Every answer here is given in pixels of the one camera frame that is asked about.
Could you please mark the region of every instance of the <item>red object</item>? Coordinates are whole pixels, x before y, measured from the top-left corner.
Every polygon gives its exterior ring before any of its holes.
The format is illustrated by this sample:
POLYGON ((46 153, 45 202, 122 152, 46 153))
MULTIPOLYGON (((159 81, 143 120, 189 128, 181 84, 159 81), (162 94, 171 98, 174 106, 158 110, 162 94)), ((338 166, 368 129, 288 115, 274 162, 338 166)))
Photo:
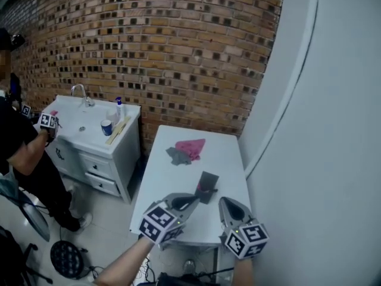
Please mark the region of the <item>red object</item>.
POLYGON ((205 139, 179 141, 175 144, 177 150, 185 152, 192 161, 200 160, 200 153, 204 147, 205 139))

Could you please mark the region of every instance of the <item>forearm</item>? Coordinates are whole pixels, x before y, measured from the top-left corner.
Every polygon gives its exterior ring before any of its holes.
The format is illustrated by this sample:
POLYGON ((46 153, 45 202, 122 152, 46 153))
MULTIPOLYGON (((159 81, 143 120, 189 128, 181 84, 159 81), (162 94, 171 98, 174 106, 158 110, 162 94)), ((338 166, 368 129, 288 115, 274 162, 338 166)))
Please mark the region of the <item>forearm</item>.
POLYGON ((254 274, 251 259, 236 260, 232 285, 254 285, 254 274))
POLYGON ((43 152, 45 151, 45 144, 47 140, 48 132, 46 130, 42 130, 34 140, 26 145, 29 154, 29 157, 27 158, 27 165, 31 172, 41 160, 43 152))
POLYGON ((95 284, 104 286, 132 285, 140 267, 154 244, 143 237, 107 267, 95 284))

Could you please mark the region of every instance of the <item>blue cup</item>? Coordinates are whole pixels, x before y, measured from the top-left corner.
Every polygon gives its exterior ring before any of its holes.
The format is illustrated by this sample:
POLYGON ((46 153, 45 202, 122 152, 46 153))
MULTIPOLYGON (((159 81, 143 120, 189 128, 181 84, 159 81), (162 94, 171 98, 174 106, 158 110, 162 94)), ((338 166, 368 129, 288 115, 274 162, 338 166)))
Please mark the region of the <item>blue cup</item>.
POLYGON ((102 131, 105 136, 111 136, 113 133, 113 124, 110 120, 103 120, 101 122, 102 131))

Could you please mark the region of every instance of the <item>white table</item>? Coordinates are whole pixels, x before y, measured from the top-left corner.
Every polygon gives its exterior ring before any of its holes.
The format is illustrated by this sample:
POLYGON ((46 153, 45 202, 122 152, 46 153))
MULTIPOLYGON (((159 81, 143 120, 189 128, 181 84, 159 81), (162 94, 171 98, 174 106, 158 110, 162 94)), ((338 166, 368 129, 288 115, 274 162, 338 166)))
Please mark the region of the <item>white table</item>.
POLYGON ((216 246, 222 234, 218 201, 226 196, 251 208, 248 188, 237 138, 233 135, 205 132, 161 125, 149 156, 133 212, 130 230, 140 234, 139 224, 143 213, 152 202, 174 192, 194 194, 202 171, 218 175, 216 188, 209 204, 199 203, 187 221, 184 233, 174 242, 188 245, 216 246), (165 151, 177 141, 206 139, 200 160, 191 165, 171 164, 165 151))

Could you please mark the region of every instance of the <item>pink cloth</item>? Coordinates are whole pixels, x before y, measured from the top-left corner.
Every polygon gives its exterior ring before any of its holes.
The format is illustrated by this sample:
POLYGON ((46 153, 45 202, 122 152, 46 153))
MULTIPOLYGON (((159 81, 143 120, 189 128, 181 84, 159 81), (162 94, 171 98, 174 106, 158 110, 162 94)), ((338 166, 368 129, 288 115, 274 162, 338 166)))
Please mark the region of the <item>pink cloth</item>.
POLYGON ((190 141, 179 141, 175 144, 177 150, 184 151, 189 158, 194 160, 200 160, 200 153, 204 147, 205 139, 200 140, 190 140, 190 141))

